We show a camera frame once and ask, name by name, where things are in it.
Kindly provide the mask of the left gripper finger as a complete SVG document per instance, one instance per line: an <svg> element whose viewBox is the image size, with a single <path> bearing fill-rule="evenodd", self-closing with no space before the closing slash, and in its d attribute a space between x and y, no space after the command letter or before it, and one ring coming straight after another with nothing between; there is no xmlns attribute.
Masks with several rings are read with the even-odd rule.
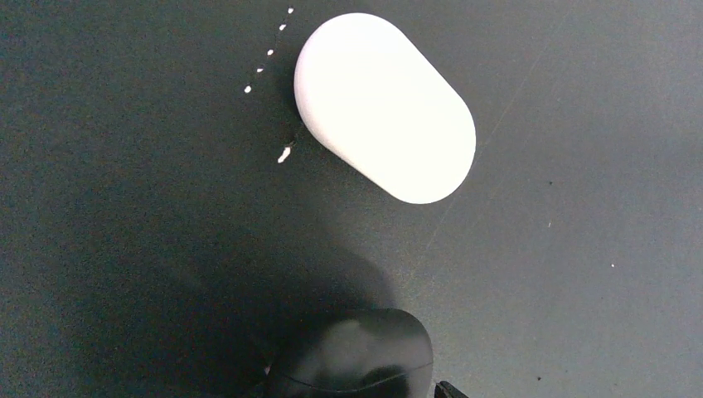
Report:
<svg viewBox="0 0 703 398"><path fill-rule="evenodd" d="M468 398L468 396L450 382L439 381L434 387L434 398Z"/></svg>

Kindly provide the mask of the white earbud charging case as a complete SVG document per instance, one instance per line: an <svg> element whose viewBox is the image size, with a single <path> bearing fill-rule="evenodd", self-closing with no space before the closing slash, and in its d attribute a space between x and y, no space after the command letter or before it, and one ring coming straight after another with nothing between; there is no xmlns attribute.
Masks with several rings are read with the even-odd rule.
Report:
<svg viewBox="0 0 703 398"><path fill-rule="evenodd" d="M400 201L443 200L473 164L467 104L381 17L354 12L319 26L299 53L293 91L311 135Z"/></svg>

